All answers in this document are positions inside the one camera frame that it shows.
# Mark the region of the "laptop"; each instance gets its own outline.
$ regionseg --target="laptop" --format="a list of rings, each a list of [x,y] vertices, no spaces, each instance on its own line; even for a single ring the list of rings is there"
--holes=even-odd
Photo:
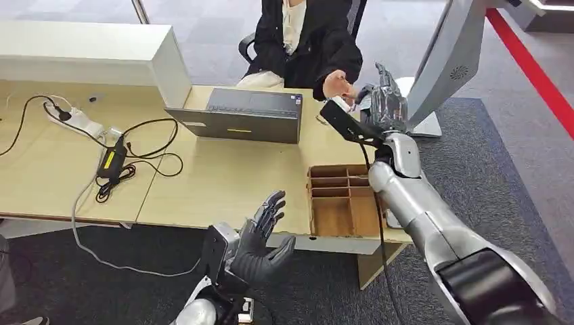
[[[205,110],[166,108],[198,137],[297,144],[303,96],[215,88]]]

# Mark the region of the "white cable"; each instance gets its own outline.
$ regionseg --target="white cable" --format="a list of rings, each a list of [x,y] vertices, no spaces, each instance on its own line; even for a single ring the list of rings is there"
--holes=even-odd
[[[4,114],[8,114],[8,102],[10,102],[10,97],[12,97],[12,94],[8,94],[8,97],[6,97],[6,107],[4,108]]]
[[[101,136],[101,138],[103,138],[104,143],[106,143],[106,138],[104,136]],[[197,260],[197,262],[195,263],[195,265],[185,271],[185,272],[181,272],[181,273],[176,273],[176,274],[163,274],[163,273],[158,273],[158,272],[152,272],[152,271],[146,271],[146,270],[142,270],[142,269],[136,269],[135,267],[131,267],[131,266],[117,266],[115,264],[112,264],[110,262],[107,261],[103,261],[102,259],[100,259],[91,249],[87,248],[86,246],[82,245],[82,243],[80,243],[80,238],[78,237],[78,230],[76,229],[76,210],[78,208],[78,201],[80,200],[80,198],[82,197],[82,195],[84,195],[84,193],[86,192],[86,190],[90,187],[90,185],[93,183],[96,175],[97,175],[97,170],[100,167],[100,164],[102,162],[102,158],[104,157],[104,154],[106,153],[106,148],[102,149],[102,152],[100,153],[100,158],[97,160],[97,164],[95,166],[95,172],[93,174],[93,176],[91,177],[91,179],[89,180],[89,182],[86,183],[86,185],[83,187],[83,189],[80,191],[80,193],[78,194],[78,196],[76,197],[76,199],[74,200],[74,204],[72,206],[72,231],[74,232],[74,238],[76,239],[76,244],[78,244],[78,247],[83,249],[84,251],[88,252],[91,254],[91,256],[93,256],[93,258],[110,267],[113,267],[114,269],[130,269],[132,271],[138,272],[138,273],[143,273],[143,274],[152,274],[154,276],[164,276],[166,278],[172,278],[175,276],[182,276],[185,274],[189,274],[192,273],[193,270],[197,267],[197,265],[199,264],[200,259]]]
[[[67,100],[66,98],[64,98],[64,97],[60,97],[60,96],[56,96],[56,95],[50,95],[50,97],[52,97],[52,98],[58,98],[58,99],[61,99],[61,100],[65,101],[66,104],[68,104],[68,106],[70,106],[70,108],[74,107],[74,106],[72,106],[72,104],[70,104],[70,102],[68,102],[68,100]]]

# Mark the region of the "black cable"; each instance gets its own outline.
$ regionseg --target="black cable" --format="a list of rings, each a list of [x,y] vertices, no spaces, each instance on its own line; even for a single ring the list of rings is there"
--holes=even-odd
[[[19,257],[23,260],[25,260],[28,264],[28,275],[24,278],[23,281],[14,283],[14,286],[21,286],[24,285],[28,282],[30,282],[30,279],[32,278],[32,270],[34,269],[34,263],[32,263],[32,261],[24,254],[20,254],[20,253],[15,253],[15,252],[10,252],[10,251],[4,251],[4,250],[0,250],[1,254],[6,254],[6,255],[11,255],[13,257]]]
[[[12,148],[16,144],[16,141],[18,140],[18,137],[20,136],[20,132],[22,131],[22,126],[24,126],[24,117],[26,117],[26,110],[28,109],[28,104],[32,100],[35,100],[37,98],[45,98],[45,99],[49,100],[54,107],[58,106],[58,105],[56,105],[56,103],[54,102],[53,99],[51,99],[50,97],[44,96],[44,95],[36,95],[36,96],[32,96],[32,97],[28,98],[28,100],[26,100],[26,103],[24,104],[24,109],[22,109],[22,118],[20,119],[20,126],[18,127],[18,130],[16,131],[16,136],[14,137],[14,140],[12,141],[12,144],[10,145],[10,147],[8,147],[8,149],[6,149],[4,152],[2,152],[0,154],[0,156],[7,154],[10,150],[12,150]]]
[[[127,155],[126,158],[140,158],[140,159],[154,159],[154,158],[158,158],[157,156],[156,156],[156,157],[153,157],[153,158],[152,158],[151,156],[153,156],[153,155],[155,155],[155,154],[158,154],[159,152],[162,152],[163,150],[166,150],[167,147],[169,147],[169,146],[171,145],[171,143],[173,142],[173,140],[175,140],[175,136],[177,135],[177,131],[179,130],[179,125],[177,124],[177,121],[176,121],[175,119],[173,119],[173,118],[159,118],[159,119],[156,119],[156,120],[149,120],[149,121],[145,121],[145,122],[136,124],[136,125],[134,125],[134,126],[128,128],[128,129],[124,132],[123,135],[124,135],[124,137],[127,139],[128,133],[132,132],[133,130],[137,129],[138,127],[143,127],[144,125],[147,125],[147,124],[159,123],[159,122],[173,122],[173,125],[174,125],[174,127],[173,127],[173,132],[172,132],[172,134],[171,134],[171,136],[170,136],[168,142],[167,142],[164,146],[162,146],[161,148],[156,149],[156,150],[151,151],[151,152],[148,152],[148,153],[146,153],[146,154],[134,154],[133,151],[132,151],[132,149],[131,149],[131,142],[127,142],[127,143],[126,143],[126,147],[127,147],[127,149],[128,149],[128,151],[129,151],[130,154]]]
[[[96,184],[100,187],[100,189],[97,191],[97,194],[95,195],[95,200],[98,203],[104,203],[105,201],[107,201],[110,198],[110,195],[112,193],[112,190],[119,185],[121,182],[126,181],[128,179],[131,179],[132,177],[135,176],[135,171],[137,170],[135,168],[134,164],[137,163],[146,163],[148,165],[150,165],[158,174],[165,176],[165,177],[174,177],[177,176],[181,173],[181,171],[183,170],[183,160],[181,159],[180,156],[178,156],[177,154],[174,154],[172,152],[166,152],[164,154],[159,154],[157,156],[153,156],[153,157],[149,157],[147,158],[149,159],[155,159],[155,158],[160,158],[163,156],[174,156],[175,158],[177,158],[177,160],[179,160],[180,162],[180,166],[179,169],[173,173],[173,174],[166,174],[163,173],[162,171],[160,171],[157,167],[155,167],[152,163],[150,163],[147,160],[136,160],[136,161],[132,161],[129,164],[125,165],[122,168],[122,171],[120,172],[120,177],[118,179],[109,179],[106,183],[100,184],[98,182],[98,179],[100,177],[96,177],[95,182]]]
[[[369,155],[367,154],[367,150],[365,149],[365,146],[361,143],[359,143],[359,145],[361,146],[361,150],[363,151],[363,156],[365,157],[365,166],[367,167],[367,172],[368,172],[371,169],[371,164],[369,163]],[[382,255],[382,263],[383,263],[382,270],[384,272],[384,279],[387,282],[387,289],[389,290],[389,296],[391,298],[391,303],[393,304],[393,309],[395,310],[395,314],[397,314],[399,324],[404,325],[405,320],[403,319],[403,316],[401,315],[401,313],[399,312],[399,308],[397,307],[397,301],[395,299],[395,295],[393,293],[393,287],[391,286],[391,280],[389,278],[389,271],[388,271],[389,266],[387,265],[387,252],[384,250],[384,231],[383,231],[383,226],[382,226],[382,211],[380,208],[378,196],[377,196],[375,191],[373,191],[373,197],[375,199],[375,205],[376,205],[377,216],[378,216],[378,231],[380,233],[380,251],[381,251],[381,255]]]

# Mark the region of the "office chair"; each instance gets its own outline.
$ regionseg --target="office chair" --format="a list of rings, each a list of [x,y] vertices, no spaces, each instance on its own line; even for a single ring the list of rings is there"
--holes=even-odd
[[[347,19],[349,20],[349,34],[353,35],[353,38],[357,38],[357,33],[359,32],[359,24],[361,24],[361,19],[363,18],[363,12],[365,11],[365,5],[367,0],[353,0],[351,4],[351,9],[347,14]],[[253,63],[253,59],[249,56],[247,52],[248,48],[255,42],[255,33],[248,35],[239,42],[239,53],[241,56],[249,62]]]

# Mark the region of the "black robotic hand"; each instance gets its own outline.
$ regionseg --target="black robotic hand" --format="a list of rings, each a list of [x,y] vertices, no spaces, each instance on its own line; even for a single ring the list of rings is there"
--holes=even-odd
[[[375,63],[375,66],[379,73],[379,86],[366,85],[355,99],[357,109],[361,111],[361,122],[377,132],[404,132],[407,101],[391,73],[382,64]]]
[[[239,247],[231,263],[231,272],[249,284],[264,281],[293,254],[295,237],[283,240],[277,249],[267,253],[267,240],[277,222],[284,216],[285,191],[273,192],[248,219],[240,233]]]

